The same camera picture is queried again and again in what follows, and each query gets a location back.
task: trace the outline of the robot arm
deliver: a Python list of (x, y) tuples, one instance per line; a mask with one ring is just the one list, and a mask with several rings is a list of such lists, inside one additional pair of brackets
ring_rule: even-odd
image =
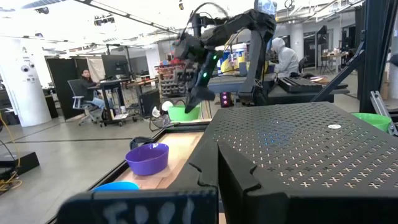
[(249, 30), (265, 29), (273, 33), (275, 19), (273, 16), (251, 9), (208, 30), (201, 38), (182, 34), (180, 41), (175, 44), (175, 56), (177, 58), (189, 59), (198, 63), (198, 71), (193, 77), (191, 88), (188, 89), (186, 113), (189, 113), (203, 100), (214, 100), (215, 94), (207, 88), (207, 85), (218, 59), (223, 54), (222, 51), (216, 51), (215, 47), (224, 45), (231, 35), (242, 28)]

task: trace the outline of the ceiling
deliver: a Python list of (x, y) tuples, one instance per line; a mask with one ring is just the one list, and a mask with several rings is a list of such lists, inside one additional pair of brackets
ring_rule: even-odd
[[(192, 10), (204, 1), (183, 0), (184, 10), (178, 7), (179, 0), (96, 0), (102, 4), (122, 10), (141, 19), (155, 22), (173, 29), (184, 28)], [(254, 0), (209, 0), (224, 8), (230, 16), (253, 8)], [(285, 9), (285, 0), (277, 0), (277, 10)], [(295, 0), (296, 6), (326, 4), (330, 0)], [(48, 14), (39, 14), (34, 9), (46, 5)], [(214, 6), (203, 6), (200, 12), (208, 12), (213, 17), (223, 17)], [(67, 49), (87, 43), (98, 44), (150, 44), (159, 36), (146, 36), (157, 28), (115, 16), (115, 23), (94, 26), (95, 16), (108, 15), (107, 12), (87, 6), (74, 0), (0, 0), (0, 35), (22, 37), (41, 33), (47, 40), (69, 40), (57, 47)]]

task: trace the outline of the blue object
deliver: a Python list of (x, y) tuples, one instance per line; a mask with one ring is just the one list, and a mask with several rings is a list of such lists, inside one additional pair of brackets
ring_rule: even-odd
[(118, 181), (101, 185), (94, 189), (94, 191), (119, 191), (119, 190), (139, 190), (137, 184), (128, 181)]

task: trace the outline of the computer monitor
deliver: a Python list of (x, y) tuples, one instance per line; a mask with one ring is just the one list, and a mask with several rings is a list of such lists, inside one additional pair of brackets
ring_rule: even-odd
[(124, 55), (102, 55), (105, 79), (117, 79), (116, 75), (128, 77), (128, 63)]

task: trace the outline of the black chair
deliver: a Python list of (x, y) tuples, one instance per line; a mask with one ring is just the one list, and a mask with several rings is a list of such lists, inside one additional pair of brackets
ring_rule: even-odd
[(79, 126), (86, 121), (86, 119), (91, 118), (91, 121), (93, 123), (97, 123), (97, 117), (93, 115), (93, 111), (98, 109), (97, 106), (94, 104), (85, 101), (84, 100), (84, 92), (85, 90), (83, 89), (84, 87), (80, 84), (80, 80), (69, 80), (68, 84), (73, 92), (73, 106), (72, 108), (75, 110), (84, 110), (85, 115), (82, 119), (79, 120)]

